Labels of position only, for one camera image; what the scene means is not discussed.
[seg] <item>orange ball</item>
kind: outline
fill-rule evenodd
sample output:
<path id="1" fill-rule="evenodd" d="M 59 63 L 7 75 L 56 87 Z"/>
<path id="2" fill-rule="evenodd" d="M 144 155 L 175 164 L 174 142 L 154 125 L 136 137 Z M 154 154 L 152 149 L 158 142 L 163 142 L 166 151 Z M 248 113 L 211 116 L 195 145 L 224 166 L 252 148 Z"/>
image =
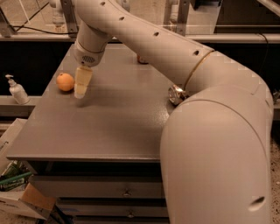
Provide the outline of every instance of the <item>orange ball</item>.
<path id="1" fill-rule="evenodd" d="M 70 91 L 74 88 L 75 80 L 69 73 L 60 73 L 56 78 L 56 84 L 62 91 Z"/>

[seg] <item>white bottle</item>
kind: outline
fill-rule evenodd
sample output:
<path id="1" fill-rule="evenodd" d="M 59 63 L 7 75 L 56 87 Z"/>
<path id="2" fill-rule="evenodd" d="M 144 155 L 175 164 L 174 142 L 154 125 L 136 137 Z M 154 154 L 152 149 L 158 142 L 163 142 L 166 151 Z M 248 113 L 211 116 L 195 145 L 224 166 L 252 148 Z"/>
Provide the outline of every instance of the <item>white bottle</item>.
<path id="1" fill-rule="evenodd" d="M 25 104 L 29 101 L 29 97 L 27 93 L 25 92 L 22 85 L 17 84 L 11 77 L 13 77 L 10 74 L 6 74 L 5 77 L 8 79 L 8 82 L 10 84 L 10 93 L 15 98 L 18 104 Z"/>

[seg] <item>open box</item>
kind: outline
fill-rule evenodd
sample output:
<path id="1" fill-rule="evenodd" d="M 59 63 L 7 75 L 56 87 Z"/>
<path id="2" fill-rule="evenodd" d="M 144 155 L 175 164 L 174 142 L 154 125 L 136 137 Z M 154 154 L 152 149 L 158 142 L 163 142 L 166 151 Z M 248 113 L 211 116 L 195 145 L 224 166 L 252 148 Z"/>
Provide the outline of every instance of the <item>open box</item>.
<path id="1" fill-rule="evenodd" d="M 16 119 L 0 137 L 0 173 L 11 162 L 6 158 L 13 140 L 26 123 L 25 119 Z M 55 204 L 55 198 L 47 198 L 31 184 L 18 192 L 0 192 L 0 210 L 7 213 L 29 216 L 46 220 Z"/>

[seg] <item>drawer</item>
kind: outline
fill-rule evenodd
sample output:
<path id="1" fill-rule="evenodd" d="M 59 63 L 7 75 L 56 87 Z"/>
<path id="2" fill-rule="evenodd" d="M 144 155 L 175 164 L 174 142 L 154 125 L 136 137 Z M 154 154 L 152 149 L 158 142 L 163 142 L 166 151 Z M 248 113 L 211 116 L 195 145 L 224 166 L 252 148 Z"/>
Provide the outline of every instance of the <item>drawer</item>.
<path id="1" fill-rule="evenodd" d="M 168 218 L 74 217 L 74 224 L 169 224 Z"/>
<path id="2" fill-rule="evenodd" d="M 163 199 L 160 177 L 32 176 L 44 195 L 55 198 Z"/>
<path id="3" fill-rule="evenodd" d="M 164 199 L 58 199 L 57 207 L 72 216 L 168 218 Z"/>

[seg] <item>drawer handle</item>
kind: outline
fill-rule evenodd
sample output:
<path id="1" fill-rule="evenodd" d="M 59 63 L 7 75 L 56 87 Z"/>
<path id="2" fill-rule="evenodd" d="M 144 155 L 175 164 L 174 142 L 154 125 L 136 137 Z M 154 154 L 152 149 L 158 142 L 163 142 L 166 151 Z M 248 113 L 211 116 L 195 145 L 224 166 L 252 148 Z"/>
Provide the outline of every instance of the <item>drawer handle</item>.
<path id="1" fill-rule="evenodd" d="M 125 192 L 122 194 L 122 196 L 124 198 L 129 198 L 131 196 L 130 190 L 129 189 L 125 189 Z"/>
<path id="2" fill-rule="evenodd" d="M 128 218 L 132 219 L 132 218 L 134 218 L 134 217 L 135 217 L 135 216 L 134 216 L 134 214 L 133 214 L 133 211 L 130 210 L 130 211 L 129 211 L 129 214 L 128 214 Z"/>

